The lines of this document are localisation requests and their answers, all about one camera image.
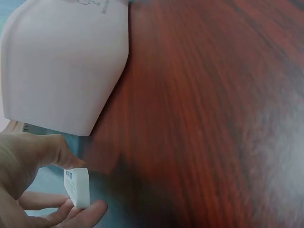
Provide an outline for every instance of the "printed logo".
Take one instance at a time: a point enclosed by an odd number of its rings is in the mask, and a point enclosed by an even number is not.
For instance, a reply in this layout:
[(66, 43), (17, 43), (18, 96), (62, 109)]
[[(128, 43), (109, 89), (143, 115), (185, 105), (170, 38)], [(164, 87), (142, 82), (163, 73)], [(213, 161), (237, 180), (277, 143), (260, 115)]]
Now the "printed logo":
[(100, 2), (96, 2), (94, 0), (78, 0), (78, 2), (81, 4), (81, 5), (90, 5), (90, 4), (95, 4), (97, 6), (100, 6)]
[(69, 171), (66, 171), (66, 175), (70, 178), (73, 179), (73, 174)]

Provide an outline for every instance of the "wood grain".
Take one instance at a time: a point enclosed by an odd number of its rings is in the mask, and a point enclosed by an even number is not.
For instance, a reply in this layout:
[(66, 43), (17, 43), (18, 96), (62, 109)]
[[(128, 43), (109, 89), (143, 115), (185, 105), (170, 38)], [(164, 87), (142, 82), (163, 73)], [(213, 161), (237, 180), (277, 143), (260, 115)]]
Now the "wood grain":
[(133, 3), (85, 160), (130, 227), (303, 227), (304, 1)]

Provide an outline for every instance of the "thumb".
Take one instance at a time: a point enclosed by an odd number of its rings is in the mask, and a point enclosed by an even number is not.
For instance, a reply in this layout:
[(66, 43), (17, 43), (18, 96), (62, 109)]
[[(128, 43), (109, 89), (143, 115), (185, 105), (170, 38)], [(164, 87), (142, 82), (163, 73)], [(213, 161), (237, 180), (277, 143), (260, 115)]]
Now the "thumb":
[(69, 149), (66, 140), (59, 134), (38, 135), (39, 167), (55, 164), (64, 169), (83, 167), (85, 162), (77, 158)]

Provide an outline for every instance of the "wooden table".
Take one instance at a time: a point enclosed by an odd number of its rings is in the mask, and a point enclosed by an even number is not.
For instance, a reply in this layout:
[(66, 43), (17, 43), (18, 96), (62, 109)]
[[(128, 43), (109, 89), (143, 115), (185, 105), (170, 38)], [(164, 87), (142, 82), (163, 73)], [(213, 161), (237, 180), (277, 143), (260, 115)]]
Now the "wooden table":
[(85, 151), (130, 227), (304, 227), (304, 1), (138, 0), (130, 38)]

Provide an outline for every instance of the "finger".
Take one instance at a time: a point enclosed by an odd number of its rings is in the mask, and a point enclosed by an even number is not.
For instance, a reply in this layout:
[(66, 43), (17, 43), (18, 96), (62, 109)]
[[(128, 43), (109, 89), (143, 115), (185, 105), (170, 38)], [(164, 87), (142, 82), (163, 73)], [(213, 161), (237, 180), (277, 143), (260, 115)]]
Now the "finger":
[(71, 220), (59, 224), (54, 228), (92, 228), (99, 222), (102, 216), (106, 213), (107, 209), (107, 204), (99, 200), (92, 206), (84, 209)]
[(18, 199), (18, 202), (24, 210), (41, 210), (59, 208), (68, 198), (69, 196), (61, 194), (26, 191)]
[(41, 148), (39, 150), (39, 165), (46, 166), (55, 164), (64, 169), (83, 167), (85, 162), (77, 158), (69, 149), (62, 135), (39, 135)]
[(67, 199), (57, 211), (42, 217), (29, 216), (29, 219), (35, 227), (52, 227), (65, 220), (73, 206), (71, 199)]
[(72, 218), (74, 218), (76, 215), (78, 215), (81, 211), (83, 211), (82, 209), (78, 209), (76, 207), (73, 207), (70, 211), (70, 213), (68, 214), (68, 216), (66, 217), (66, 219), (64, 221), (69, 221)]

